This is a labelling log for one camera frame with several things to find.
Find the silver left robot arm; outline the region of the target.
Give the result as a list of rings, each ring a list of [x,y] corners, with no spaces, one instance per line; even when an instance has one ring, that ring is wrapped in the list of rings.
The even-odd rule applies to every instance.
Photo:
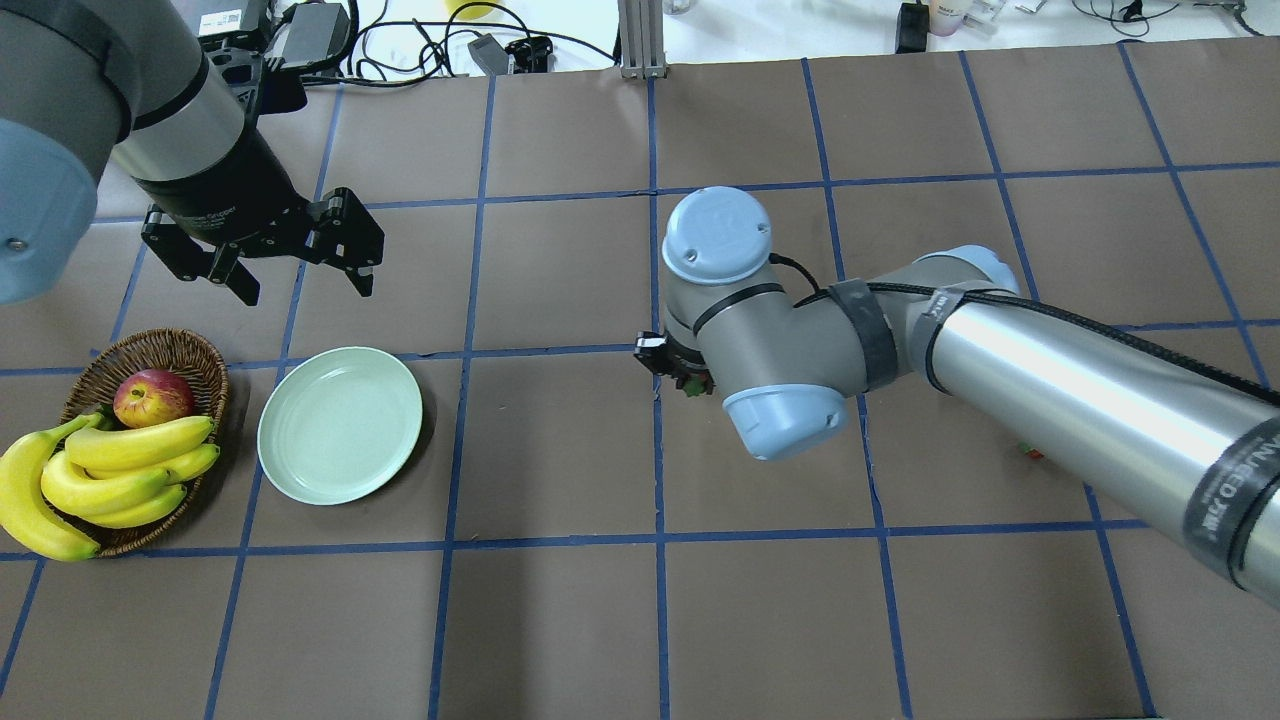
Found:
[[[116,164],[151,200],[145,245],[179,281],[259,301],[244,266],[297,258],[372,293],[385,236],[358,196],[298,193],[261,136],[306,104],[305,77],[355,45],[292,63],[265,47],[207,49],[168,1],[3,4],[3,302],[60,279]]]

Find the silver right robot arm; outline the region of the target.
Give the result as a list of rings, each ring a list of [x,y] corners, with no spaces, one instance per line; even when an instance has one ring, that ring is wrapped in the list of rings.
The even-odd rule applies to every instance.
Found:
[[[754,459],[824,443],[851,397],[916,374],[1277,603],[1275,389],[1025,299],[979,245],[796,300],[772,229],[742,190],[682,199],[660,243],[662,328],[634,346],[687,395],[721,393]]]

